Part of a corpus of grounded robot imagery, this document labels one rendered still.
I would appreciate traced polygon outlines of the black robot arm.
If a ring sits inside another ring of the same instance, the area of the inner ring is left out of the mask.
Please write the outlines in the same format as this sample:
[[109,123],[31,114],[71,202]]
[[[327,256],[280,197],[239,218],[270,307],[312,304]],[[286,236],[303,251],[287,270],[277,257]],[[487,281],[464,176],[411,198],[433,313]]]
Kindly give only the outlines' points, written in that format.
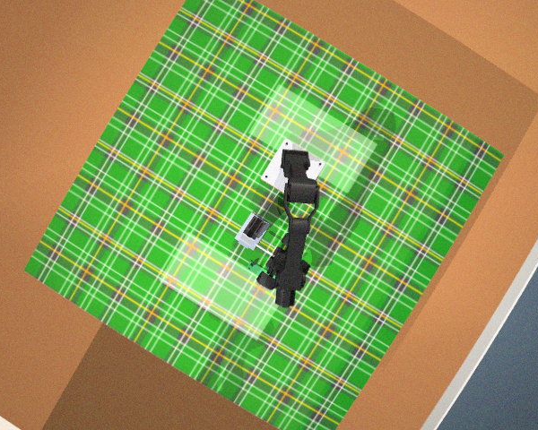
[[[276,289],[275,303],[289,307],[295,303],[296,291],[301,291],[306,283],[306,275],[311,267],[302,260],[307,234],[310,231],[311,218],[319,207],[320,186],[317,181],[308,178],[307,170],[310,159],[306,150],[282,149],[282,164],[285,183],[283,208],[289,217],[289,239],[285,259],[278,262],[274,281]],[[315,204],[315,209],[307,219],[294,218],[286,202]]]

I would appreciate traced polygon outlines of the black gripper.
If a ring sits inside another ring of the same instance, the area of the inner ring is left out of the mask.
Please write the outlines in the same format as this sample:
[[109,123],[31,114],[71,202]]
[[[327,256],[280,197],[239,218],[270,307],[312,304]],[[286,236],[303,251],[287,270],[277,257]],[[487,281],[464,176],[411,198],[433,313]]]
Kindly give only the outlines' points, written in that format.
[[[284,245],[286,245],[286,246],[288,244],[288,239],[289,239],[289,233],[286,233],[286,235],[282,239],[282,243]],[[267,288],[269,290],[274,289],[274,281],[275,281],[275,279],[273,278],[273,276],[276,273],[276,267],[277,267],[278,262],[285,259],[286,250],[287,250],[287,248],[285,250],[283,250],[279,246],[276,247],[276,249],[273,252],[275,257],[271,256],[269,258],[268,262],[265,265],[266,267],[269,268],[267,274],[264,273],[263,271],[261,271],[260,274],[258,275],[258,277],[256,278],[256,281],[257,281],[258,284],[260,284],[261,286],[263,286],[263,287],[265,287],[265,288]]]

